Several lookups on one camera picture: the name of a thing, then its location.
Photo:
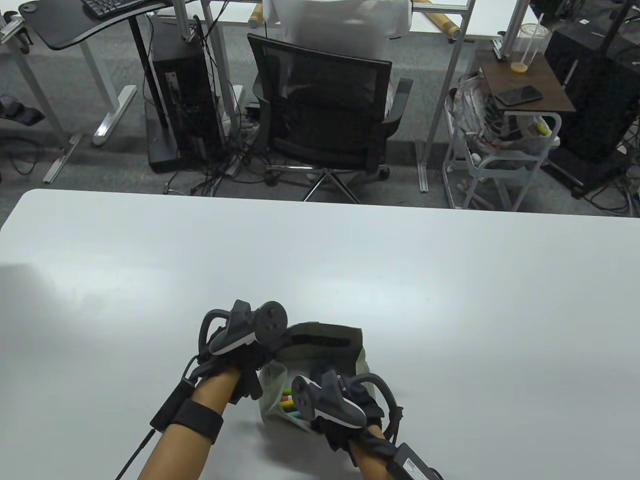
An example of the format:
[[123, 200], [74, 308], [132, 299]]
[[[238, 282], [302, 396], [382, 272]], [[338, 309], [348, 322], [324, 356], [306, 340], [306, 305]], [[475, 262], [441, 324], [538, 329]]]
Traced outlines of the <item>person's left hand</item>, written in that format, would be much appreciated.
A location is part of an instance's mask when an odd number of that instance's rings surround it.
[[292, 345], [291, 335], [276, 330], [275, 337], [259, 342], [258, 331], [251, 326], [231, 330], [229, 326], [218, 327], [200, 346], [198, 366], [190, 374], [190, 380], [208, 380], [220, 373], [235, 368], [240, 373], [229, 402], [238, 404], [242, 398], [258, 400], [263, 388], [258, 380], [258, 371], [272, 361], [279, 351]]

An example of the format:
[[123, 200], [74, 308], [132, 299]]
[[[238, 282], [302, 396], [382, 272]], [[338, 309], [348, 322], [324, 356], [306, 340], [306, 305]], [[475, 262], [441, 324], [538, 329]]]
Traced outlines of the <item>person's right hand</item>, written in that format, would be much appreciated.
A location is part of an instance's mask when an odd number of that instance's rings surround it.
[[358, 407], [361, 407], [366, 416], [366, 427], [352, 429], [338, 423], [317, 416], [310, 423], [310, 427], [317, 433], [323, 434], [327, 443], [333, 451], [344, 450], [352, 454], [351, 445], [354, 444], [362, 448], [366, 453], [375, 457], [390, 458], [395, 455], [397, 448], [385, 437], [376, 437], [368, 428], [370, 426], [382, 427], [382, 418], [385, 414], [376, 400], [368, 393], [363, 384], [352, 385], [347, 399], [351, 400]]

